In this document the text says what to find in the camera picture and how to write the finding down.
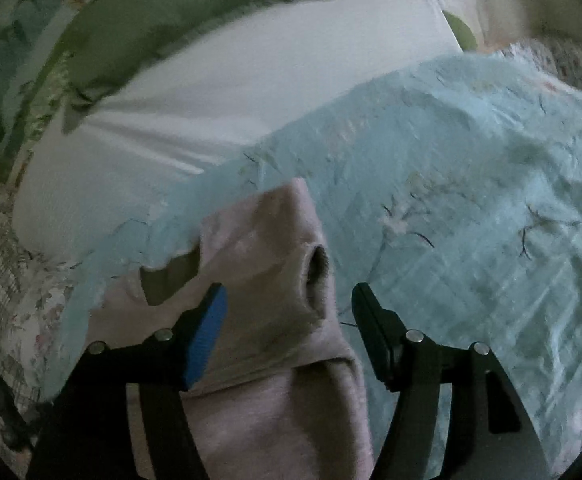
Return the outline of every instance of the wrinkled sheet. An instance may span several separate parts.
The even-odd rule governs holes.
[[[334,264],[341,321],[367,281],[385,308],[440,344],[488,342],[540,436],[552,473],[582,447],[582,93],[505,60],[437,59],[391,73],[189,181],[156,186],[160,213],[122,224],[75,269],[49,355],[52,396],[112,276],[192,248],[201,219],[304,177]],[[395,397],[357,330],[376,452]],[[430,462],[440,465],[448,397]]]

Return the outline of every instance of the teal blanket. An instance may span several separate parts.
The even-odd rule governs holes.
[[[324,225],[343,322],[352,287],[440,344],[488,342],[554,473],[582,447],[582,93],[503,60],[464,55],[391,73],[289,124],[237,160],[162,189],[84,260],[44,389],[77,359],[107,281],[189,247],[201,219],[294,176]],[[366,370],[376,451],[395,398]],[[448,421],[448,398],[440,404]],[[444,423],[430,472],[439,466]]]

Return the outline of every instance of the bed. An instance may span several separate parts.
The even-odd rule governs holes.
[[[2,295],[0,352],[21,366],[11,383],[22,409],[62,387],[114,276],[165,265],[192,248],[205,215],[302,176],[342,322],[367,281],[441,344],[488,341],[552,473],[568,467],[582,449],[582,92],[461,54],[437,0],[404,1],[245,15],[142,70],[66,133],[66,74],[48,59],[88,0],[0,0],[26,39],[18,26],[0,32],[21,48],[0,67],[4,139],[29,95],[24,135],[0,141],[0,225],[16,240],[6,276],[27,292]],[[25,11],[43,14],[36,32]],[[378,451],[394,399],[343,326],[364,362]],[[443,446],[441,424],[431,476]],[[1,441],[0,452],[25,470]]]

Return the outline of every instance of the white fabric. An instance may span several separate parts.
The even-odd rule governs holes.
[[[459,52],[435,0],[325,0],[231,23],[137,75],[70,136],[59,114],[14,207],[29,250],[78,258],[162,192],[353,86]]]

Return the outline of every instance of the folded garment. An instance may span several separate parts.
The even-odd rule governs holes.
[[[140,273],[92,313],[86,343],[138,344],[194,308],[213,282],[228,312],[203,377],[181,394],[210,478],[367,479],[373,467],[360,365],[336,317],[324,235],[303,180],[202,223],[199,272],[163,303]],[[153,478],[137,389],[128,411],[138,473]]]

